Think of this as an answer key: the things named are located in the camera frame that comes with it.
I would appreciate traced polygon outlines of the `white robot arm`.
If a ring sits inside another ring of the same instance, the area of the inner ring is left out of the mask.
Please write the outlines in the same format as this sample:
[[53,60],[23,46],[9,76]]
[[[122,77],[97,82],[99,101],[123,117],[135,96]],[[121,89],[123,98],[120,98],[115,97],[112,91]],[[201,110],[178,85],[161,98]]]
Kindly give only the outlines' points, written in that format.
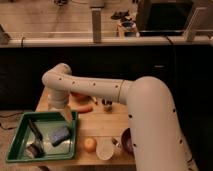
[[137,171],[199,171],[180,128],[167,85],[144,76],[135,81],[76,77],[60,63],[42,76],[52,107],[67,106],[76,92],[127,106]]

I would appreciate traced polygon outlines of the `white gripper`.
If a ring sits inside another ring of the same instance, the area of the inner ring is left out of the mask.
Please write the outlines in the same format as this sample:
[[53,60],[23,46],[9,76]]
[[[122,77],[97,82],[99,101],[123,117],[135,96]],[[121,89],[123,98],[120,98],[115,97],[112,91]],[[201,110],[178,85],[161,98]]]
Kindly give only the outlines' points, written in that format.
[[64,108],[60,108],[60,109],[55,107],[50,107],[49,110],[59,112],[68,123],[72,122],[73,117],[72,117],[72,112],[69,106],[65,106]]

